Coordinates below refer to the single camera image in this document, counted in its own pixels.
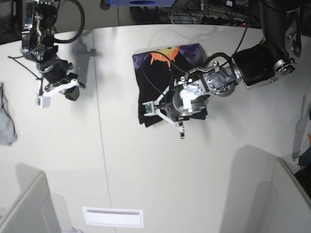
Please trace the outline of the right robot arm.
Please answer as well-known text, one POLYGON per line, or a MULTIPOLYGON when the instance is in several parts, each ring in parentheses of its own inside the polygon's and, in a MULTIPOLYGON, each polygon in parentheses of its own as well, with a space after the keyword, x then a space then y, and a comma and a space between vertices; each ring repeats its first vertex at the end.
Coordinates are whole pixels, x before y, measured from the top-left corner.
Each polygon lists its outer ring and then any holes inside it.
POLYGON ((40 85, 41 96, 52 96, 62 93, 69 100, 79 97, 79 89, 86 86, 77 80, 78 75, 70 72, 73 64, 58 57, 58 44, 74 42, 82 34, 85 26, 85 13, 77 0, 71 1, 80 12, 80 28, 77 34, 68 40, 54 37, 54 25, 57 21, 58 8, 53 0, 32 0, 25 4, 25 20, 21 32, 22 54, 28 60, 36 63, 41 74, 40 81, 47 81, 40 85))

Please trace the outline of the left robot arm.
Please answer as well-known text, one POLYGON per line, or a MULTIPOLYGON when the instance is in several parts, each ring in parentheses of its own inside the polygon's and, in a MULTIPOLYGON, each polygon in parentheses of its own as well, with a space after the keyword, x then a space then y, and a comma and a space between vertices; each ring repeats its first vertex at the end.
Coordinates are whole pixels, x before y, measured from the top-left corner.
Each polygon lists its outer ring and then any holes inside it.
POLYGON ((259 2, 263 39, 255 46, 228 56, 223 52, 208 57, 201 67, 184 72, 174 81, 170 101, 153 103, 154 113, 185 137, 183 121, 190 117, 205 119, 210 95, 227 97, 236 85, 246 88, 270 84, 277 73, 294 71, 301 54, 300 27, 302 0, 261 0, 259 2))

